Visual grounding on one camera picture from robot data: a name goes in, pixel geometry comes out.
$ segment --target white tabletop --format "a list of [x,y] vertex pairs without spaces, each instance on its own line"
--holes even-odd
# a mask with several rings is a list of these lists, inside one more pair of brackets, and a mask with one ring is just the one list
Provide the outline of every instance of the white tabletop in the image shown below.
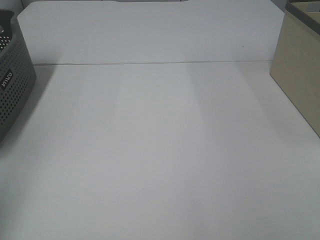
[[36,66],[3,240],[320,238],[320,139],[269,61]]
[[34,2],[18,17],[35,64],[272,60],[269,0]]

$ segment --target perforated basket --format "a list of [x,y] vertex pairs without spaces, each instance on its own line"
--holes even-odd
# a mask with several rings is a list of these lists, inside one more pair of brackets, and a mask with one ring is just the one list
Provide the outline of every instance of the perforated basket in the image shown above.
[[0,142],[17,119],[36,73],[17,16],[0,10]]

